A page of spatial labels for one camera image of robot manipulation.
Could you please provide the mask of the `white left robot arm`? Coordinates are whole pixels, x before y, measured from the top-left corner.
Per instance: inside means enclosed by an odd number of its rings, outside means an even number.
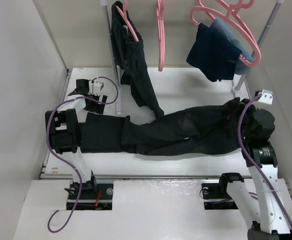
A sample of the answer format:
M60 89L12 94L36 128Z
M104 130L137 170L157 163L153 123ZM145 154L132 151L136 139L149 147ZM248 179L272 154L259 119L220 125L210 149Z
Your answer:
M72 199L87 200L102 195L92 170L83 158L83 133L78 113L86 110L90 104L101 107L106 102L107 98L100 95L103 86L99 81L78 79L75 90L55 110L45 113L48 148L72 171L73 183L66 189Z

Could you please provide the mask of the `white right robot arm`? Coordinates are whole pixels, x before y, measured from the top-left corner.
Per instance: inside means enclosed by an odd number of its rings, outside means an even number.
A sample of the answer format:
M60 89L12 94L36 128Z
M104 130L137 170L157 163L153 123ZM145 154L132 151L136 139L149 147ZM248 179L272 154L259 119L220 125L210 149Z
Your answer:
M249 240L292 240L292 220L281 198L276 154L268 141L274 130L274 117L253 106L258 99L256 96L245 105L237 126L256 196L251 196L239 173L222 174L217 191L235 202L245 220Z

